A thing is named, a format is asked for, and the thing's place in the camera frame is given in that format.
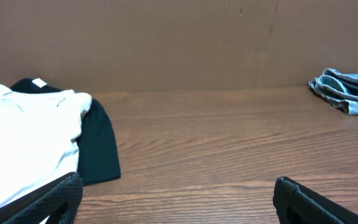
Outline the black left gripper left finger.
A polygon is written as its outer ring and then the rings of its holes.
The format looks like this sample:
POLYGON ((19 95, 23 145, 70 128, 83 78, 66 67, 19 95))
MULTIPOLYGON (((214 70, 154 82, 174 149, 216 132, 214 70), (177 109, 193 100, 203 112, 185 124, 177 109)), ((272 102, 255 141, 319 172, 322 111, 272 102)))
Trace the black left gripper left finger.
POLYGON ((83 196, 83 180, 67 173, 0 208, 0 223, 73 223, 83 196))

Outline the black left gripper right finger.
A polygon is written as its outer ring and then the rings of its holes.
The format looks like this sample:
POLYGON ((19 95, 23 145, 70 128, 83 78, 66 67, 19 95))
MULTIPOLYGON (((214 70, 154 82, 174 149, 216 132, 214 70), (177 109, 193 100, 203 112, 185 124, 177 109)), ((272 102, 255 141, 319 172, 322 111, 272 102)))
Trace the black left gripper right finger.
POLYGON ((358 214, 288 177, 276 180, 273 206, 280 224, 358 224, 358 214))

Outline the beige cotton shorts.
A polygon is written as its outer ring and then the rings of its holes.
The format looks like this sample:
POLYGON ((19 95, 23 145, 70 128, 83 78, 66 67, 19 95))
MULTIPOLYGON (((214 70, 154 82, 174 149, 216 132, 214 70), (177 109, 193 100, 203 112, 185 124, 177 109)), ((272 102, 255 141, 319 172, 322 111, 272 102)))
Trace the beige cotton shorts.
POLYGON ((0 84, 0 208, 78 169, 87 93, 19 93, 0 84))

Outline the black t-shirt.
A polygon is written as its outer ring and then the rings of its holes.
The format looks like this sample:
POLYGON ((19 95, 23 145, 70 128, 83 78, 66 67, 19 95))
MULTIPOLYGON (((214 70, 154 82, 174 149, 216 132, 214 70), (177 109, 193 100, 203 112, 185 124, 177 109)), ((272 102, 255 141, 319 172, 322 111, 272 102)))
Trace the black t-shirt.
POLYGON ((89 110, 69 116, 50 132, 73 144, 78 159, 77 172, 85 185, 100 184, 121 177, 116 138, 111 121, 96 99, 86 98, 89 110))

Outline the folded blue denim shorts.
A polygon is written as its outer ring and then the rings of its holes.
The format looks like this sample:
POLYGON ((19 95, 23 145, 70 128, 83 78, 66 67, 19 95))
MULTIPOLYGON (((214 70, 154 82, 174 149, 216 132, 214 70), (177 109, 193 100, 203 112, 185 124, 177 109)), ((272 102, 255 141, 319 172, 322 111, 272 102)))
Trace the folded blue denim shorts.
POLYGON ((348 115, 358 115, 358 73, 327 68, 308 83, 309 89, 331 106, 348 115))

